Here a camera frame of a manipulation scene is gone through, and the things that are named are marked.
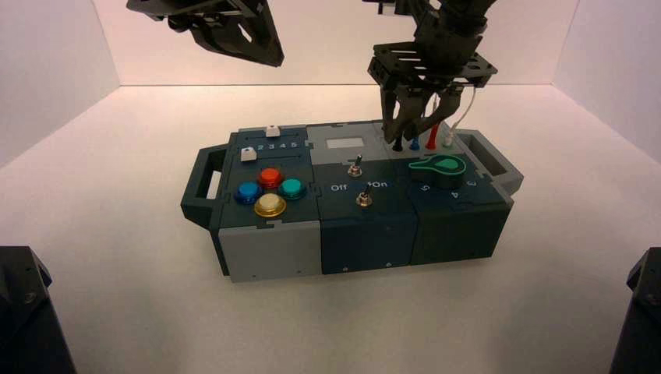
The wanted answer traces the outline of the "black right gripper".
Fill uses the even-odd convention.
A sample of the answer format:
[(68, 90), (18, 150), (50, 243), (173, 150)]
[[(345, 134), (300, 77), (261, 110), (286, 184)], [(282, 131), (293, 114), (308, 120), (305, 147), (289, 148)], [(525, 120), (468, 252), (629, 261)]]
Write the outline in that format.
[(381, 86), (383, 136), (386, 143), (411, 140), (453, 115), (461, 103), (463, 86), (451, 86), (439, 96), (431, 116), (421, 118), (422, 91), (440, 90), (463, 79), (481, 88), (497, 68), (478, 52), (487, 27), (490, 4), (379, 4), (396, 16), (411, 16), (414, 40), (376, 44), (368, 73)]

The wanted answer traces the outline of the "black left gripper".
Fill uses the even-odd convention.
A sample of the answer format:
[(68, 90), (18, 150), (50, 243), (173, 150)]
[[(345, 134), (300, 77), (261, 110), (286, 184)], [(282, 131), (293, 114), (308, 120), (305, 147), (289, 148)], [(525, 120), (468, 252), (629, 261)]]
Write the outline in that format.
[(126, 8), (168, 17), (171, 30), (191, 30), (208, 51), (273, 67), (284, 61), (267, 1), (130, 0)]

